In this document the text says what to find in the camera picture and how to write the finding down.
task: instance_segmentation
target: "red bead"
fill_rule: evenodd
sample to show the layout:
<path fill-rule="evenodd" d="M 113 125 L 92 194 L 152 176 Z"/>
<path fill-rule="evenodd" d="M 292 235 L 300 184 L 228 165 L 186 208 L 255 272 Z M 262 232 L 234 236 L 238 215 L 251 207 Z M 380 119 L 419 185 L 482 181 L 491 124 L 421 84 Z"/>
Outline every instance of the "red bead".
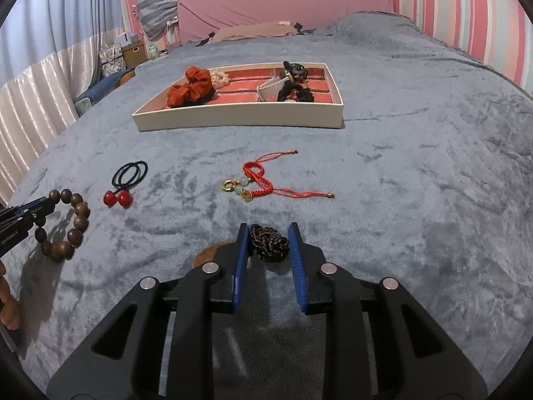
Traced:
<path fill-rule="evenodd" d="M 106 206 L 113 206 L 117 202 L 117 196 L 113 193 L 113 191 L 107 191 L 106 195 L 103 196 L 103 204 Z"/>
<path fill-rule="evenodd" d="M 121 191 L 118 193 L 118 204 L 122 207 L 129 207 L 129 205 L 132 203 L 133 198 L 129 191 Z"/>

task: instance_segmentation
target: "triangular cutout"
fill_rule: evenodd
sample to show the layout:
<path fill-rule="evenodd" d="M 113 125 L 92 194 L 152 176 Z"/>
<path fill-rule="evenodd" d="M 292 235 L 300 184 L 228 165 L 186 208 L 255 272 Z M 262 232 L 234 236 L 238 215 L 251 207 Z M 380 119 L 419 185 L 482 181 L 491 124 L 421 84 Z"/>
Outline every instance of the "triangular cutout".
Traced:
<path fill-rule="evenodd" d="M 94 353 L 111 359 L 121 359 L 136 313 L 136 305 L 126 308 L 114 325 L 94 344 Z"/>
<path fill-rule="evenodd" d="M 401 312 L 411 338 L 412 349 L 417 358 L 425 358 L 442 352 L 442 345 L 439 340 L 411 307 L 404 304 L 401 306 Z"/>

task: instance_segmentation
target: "orange scrunchie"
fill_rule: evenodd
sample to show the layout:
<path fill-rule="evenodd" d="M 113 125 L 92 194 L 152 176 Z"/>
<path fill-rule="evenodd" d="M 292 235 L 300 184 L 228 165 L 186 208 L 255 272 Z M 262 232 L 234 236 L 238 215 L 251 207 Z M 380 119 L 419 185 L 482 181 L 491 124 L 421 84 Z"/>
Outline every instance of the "orange scrunchie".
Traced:
<path fill-rule="evenodd" d="M 211 74 L 207 69 L 191 66 L 185 71 L 185 77 L 188 84 L 174 84 L 167 93 L 167 105 L 171 108 L 181 106 L 185 102 L 196 102 L 213 87 Z"/>

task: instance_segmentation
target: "red braided bracelet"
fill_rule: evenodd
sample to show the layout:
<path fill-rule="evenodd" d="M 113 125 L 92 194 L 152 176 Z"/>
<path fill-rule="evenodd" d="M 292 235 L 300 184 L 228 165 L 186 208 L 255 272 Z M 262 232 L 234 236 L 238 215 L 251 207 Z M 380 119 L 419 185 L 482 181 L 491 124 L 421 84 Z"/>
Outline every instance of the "red braided bracelet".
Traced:
<path fill-rule="evenodd" d="M 277 159 L 283 155 L 296 155 L 298 151 L 296 149 L 288 152 L 273 152 L 260 156 L 255 161 L 248 161 L 243 164 L 243 171 L 245 177 L 240 180 L 227 179 L 222 183 L 222 190 L 225 192 L 234 191 L 237 195 L 240 195 L 244 201 L 252 201 L 254 198 L 263 197 L 268 194 L 276 194 L 279 196 L 290 198 L 307 198 L 307 197 L 327 197 L 335 198 L 335 194 L 332 192 L 315 192 L 304 191 L 297 192 L 290 188 L 275 188 L 272 182 L 265 178 L 265 168 L 261 163 Z M 247 190 L 244 189 L 252 182 L 256 182 L 261 189 Z"/>

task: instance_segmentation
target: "pink headboard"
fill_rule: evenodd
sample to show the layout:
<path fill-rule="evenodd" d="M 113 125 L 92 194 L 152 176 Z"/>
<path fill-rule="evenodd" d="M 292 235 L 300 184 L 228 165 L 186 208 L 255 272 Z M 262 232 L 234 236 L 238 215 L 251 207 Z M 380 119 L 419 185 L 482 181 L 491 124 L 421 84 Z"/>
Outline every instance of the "pink headboard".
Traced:
<path fill-rule="evenodd" d="M 358 11 L 393 12 L 392 0 L 178 0 L 182 43 L 204 39 L 223 27 L 293 21 L 323 28 Z"/>

